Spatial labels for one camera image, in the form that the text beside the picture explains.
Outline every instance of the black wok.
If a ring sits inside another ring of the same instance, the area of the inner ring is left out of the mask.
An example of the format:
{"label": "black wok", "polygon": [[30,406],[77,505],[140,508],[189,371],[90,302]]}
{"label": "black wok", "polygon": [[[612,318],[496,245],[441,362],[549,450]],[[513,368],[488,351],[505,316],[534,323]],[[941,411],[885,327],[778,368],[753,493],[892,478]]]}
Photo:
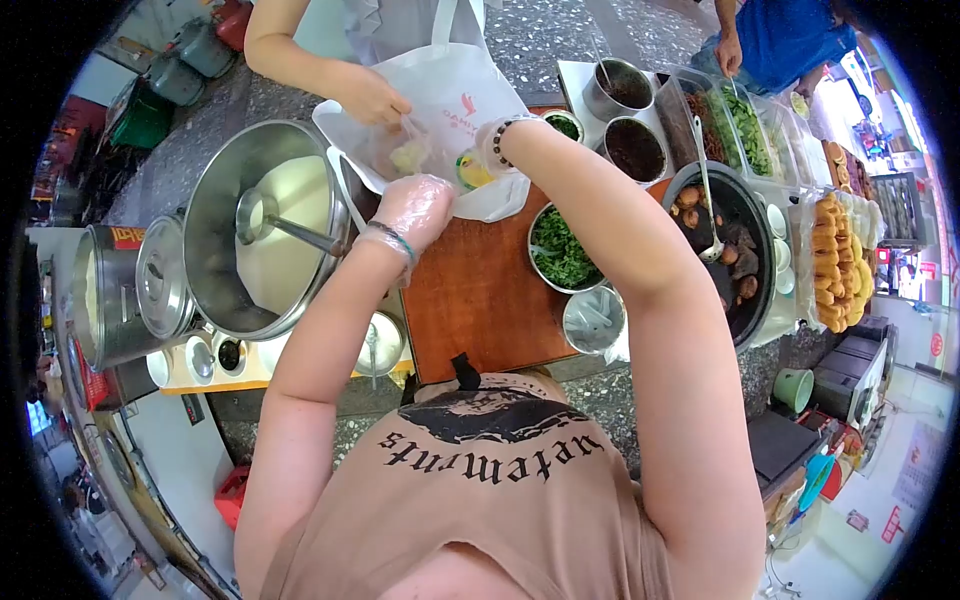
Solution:
{"label": "black wok", "polygon": [[[727,303],[727,323],[730,325],[730,333],[733,336],[733,346],[737,352],[740,352],[747,348],[759,332],[774,296],[777,272],[773,234],[767,226],[764,211],[754,199],[750,187],[733,169],[712,160],[707,161],[707,169],[710,192],[713,196],[713,211],[723,219],[723,226],[717,228],[717,234],[724,242],[733,241],[730,233],[731,226],[743,225],[756,243],[754,252],[759,258],[756,294],[749,300],[744,300],[739,306],[735,302],[739,286],[732,278],[733,266],[728,267],[719,261],[705,265],[710,278],[717,286],[717,292]],[[663,208],[669,210],[682,189],[689,185],[700,185],[702,182],[700,165],[696,162],[686,165],[667,186],[663,194]],[[707,210],[699,204],[696,210],[700,213],[700,221],[694,229],[685,226],[681,216],[673,217],[673,220],[684,233],[686,240],[690,242],[693,251],[699,253],[711,246],[713,237],[710,233]]]}

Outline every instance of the green bucket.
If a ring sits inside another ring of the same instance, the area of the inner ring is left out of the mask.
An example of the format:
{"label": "green bucket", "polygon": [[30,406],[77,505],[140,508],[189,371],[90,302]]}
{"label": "green bucket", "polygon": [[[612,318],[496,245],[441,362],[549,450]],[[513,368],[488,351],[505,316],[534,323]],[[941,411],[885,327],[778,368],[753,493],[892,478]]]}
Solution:
{"label": "green bucket", "polygon": [[813,392],[813,371],[810,369],[780,369],[774,381],[774,397],[800,413],[810,401]]}
{"label": "green bucket", "polygon": [[173,118],[173,104],[170,101],[146,85],[137,84],[133,87],[126,111],[110,136],[110,143],[152,150],[167,136]]}

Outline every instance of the beige t-shirt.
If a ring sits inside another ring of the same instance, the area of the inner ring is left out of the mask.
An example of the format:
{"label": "beige t-shirt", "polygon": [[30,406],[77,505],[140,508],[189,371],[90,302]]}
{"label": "beige t-shirt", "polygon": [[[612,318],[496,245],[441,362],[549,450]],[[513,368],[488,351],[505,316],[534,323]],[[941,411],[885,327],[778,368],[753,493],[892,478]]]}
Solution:
{"label": "beige t-shirt", "polygon": [[284,538],[262,597],[376,598],[464,542],[532,598],[672,598],[663,539],[600,426],[535,384],[484,377],[371,427]]}

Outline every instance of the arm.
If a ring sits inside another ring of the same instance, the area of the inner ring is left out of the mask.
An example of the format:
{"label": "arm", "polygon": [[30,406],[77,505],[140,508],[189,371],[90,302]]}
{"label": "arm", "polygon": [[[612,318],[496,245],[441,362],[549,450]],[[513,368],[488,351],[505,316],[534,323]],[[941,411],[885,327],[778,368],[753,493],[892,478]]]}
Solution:
{"label": "arm", "polygon": [[[423,177],[395,181],[377,221],[419,254],[449,222],[452,192]],[[337,398],[370,318],[404,268],[406,250],[367,228],[303,313],[263,398],[256,449],[233,545],[244,597],[257,598],[283,536],[317,506],[332,474]]]}
{"label": "arm", "polygon": [[824,66],[826,66],[826,63],[816,66],[812,68],[809,73],[804,74],[795,88],[798,94],[806,98],[807,104],[810,104],[810,101],[813,99],[813,90],[817,88],[817,84],[824,78]]}
{"label": "arm", "polygon": [[300,48],[294,33],[310,0],[259,0],[244,54],[257,73],[284,85],[332,98],[365,124],[398,123],[410,104],[379,74],[359,64],[326,59]]}
{"label": "arm", "polygon": [[735,77],[743,62],[743,49],[736,32],[736,0],[716,0],[717,18],[720,19],[720,42],[713,54],[720,63],[725,77]]}
{"label": "arm", "polygon": [[644,507],[677,598],[749,597],[764,516],[730,330],[707,270],[666,211],[604,158],[537,121],[500,147],[566,219],[629,314]]}

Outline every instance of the countertop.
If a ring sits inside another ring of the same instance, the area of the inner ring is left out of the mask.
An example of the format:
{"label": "countertop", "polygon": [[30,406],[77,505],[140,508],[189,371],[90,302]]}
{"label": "countertop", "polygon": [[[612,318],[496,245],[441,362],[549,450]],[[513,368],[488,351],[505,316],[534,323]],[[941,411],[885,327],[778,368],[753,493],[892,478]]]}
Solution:
{"label": "countertop", "polygon": [[[530,105],[562,102],[557,60],[590,60],[590,37],[604,56],[619,56],[656,71],[687,62],[704,37],[701,15],[664,8],[671,0],[515,0],[502,12],[490,10],[487,43],[498,66]],[[208,84],[200,102],[179,110],[175,126],[128,182],[104,223],[146,227],[190,198],[200,173],[231,136],[266,119],[310,120],[322,99],[271,82],[238,61],[219,80]],[[801,329],[766,346],[739,355],[747,419],[766,410],[780,368],[810,368],[838,343],[832,334]],[[610,368],[596,357],[577,356],[548,366],[562,382],[570,401],[596,418],[638,474],[634,430],[633,381],[629,366]],[[385,382],[372,394],[369,380],[350,381],[338,408],[335,463],[359,436],[399,404],[400,390]],[[248,462],[256,439],[263,390],[208,395],[228,452],[235,462]]]}

